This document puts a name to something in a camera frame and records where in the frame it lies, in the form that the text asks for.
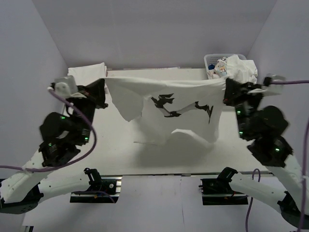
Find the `white printed t-shirt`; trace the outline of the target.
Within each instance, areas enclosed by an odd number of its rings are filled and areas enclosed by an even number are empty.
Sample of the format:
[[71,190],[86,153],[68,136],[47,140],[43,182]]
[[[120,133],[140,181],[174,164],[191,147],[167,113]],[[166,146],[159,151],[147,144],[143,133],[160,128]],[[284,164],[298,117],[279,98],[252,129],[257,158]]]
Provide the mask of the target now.
[[256,84],[258,71],[253,60],[242,60],[238,55],[218,58],[214,65],[208,66],[209,79],[230,78],[240,83]]

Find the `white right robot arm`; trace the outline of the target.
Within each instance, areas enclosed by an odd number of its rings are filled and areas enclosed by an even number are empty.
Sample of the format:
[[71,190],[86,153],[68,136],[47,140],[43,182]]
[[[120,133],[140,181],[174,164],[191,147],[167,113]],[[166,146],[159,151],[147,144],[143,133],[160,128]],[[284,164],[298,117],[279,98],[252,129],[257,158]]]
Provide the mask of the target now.
[[241,192],[275,209],[298,230],[309,228],[309,177],[293,155],[293,149],[282,134],[289,123],[276,106],[258,109],[265,87],[225,81],[223,103],[235,108],[239,137],[252,143],[247,146],[253,157],[272,172],[285,190],[264,185],[230,167],[217,177],[218,188],[225,193]]

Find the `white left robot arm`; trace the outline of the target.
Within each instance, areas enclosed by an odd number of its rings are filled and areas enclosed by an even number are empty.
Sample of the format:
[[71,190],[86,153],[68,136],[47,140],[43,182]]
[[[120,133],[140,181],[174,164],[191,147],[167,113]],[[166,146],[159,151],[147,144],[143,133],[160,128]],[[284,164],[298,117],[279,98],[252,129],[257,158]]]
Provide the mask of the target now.
[[72,113],[51,112],[39,127],[42,143],[37,154],[17,173],[0,181],[0,211],[20,215],[36,208],[39,203],[66,193],[97,194],[104,181],[97,169],[85,168],[80,176],[46,181],[46,177],[61,168],[86,158],[94,150],[76,158],[79,147],[87,144],[90,135],[97,139],[93,128],[96,109],[105,109],[105,80],[100,78],[87,86],[78,86],[73,76],[57,79],[48,88],[55,98],[63,102]]

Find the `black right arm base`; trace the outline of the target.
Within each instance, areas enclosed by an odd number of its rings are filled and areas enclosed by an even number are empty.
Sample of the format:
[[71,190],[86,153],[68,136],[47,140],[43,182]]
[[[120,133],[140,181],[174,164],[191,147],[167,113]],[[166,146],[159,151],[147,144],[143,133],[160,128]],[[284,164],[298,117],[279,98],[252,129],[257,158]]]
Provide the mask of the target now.
[[204,206],[248,205],[248,196],[231,189],[225,181],[216,178],[203,178],[199,188]]

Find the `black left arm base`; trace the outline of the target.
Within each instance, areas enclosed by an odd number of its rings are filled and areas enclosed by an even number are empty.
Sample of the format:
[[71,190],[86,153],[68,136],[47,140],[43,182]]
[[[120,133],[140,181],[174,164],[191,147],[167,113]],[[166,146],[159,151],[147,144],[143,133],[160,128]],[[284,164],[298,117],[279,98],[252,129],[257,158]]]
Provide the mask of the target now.
[[116,203],[121,191],[121,177],[101,177],[102,184],[91,185],[86,191],[73,192],[70,203]]

